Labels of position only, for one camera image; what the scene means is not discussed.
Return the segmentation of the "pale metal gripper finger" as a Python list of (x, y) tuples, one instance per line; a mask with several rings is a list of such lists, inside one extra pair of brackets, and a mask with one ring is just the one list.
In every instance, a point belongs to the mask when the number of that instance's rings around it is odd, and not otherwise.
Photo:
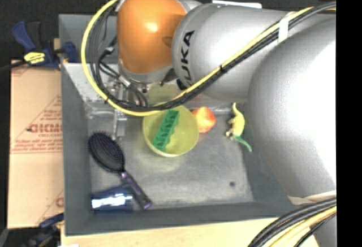
[(125, 113), (115, 110), (113, 116), (113, 139), (123, 137), (125, 134), (125, 125), (127, 116)]

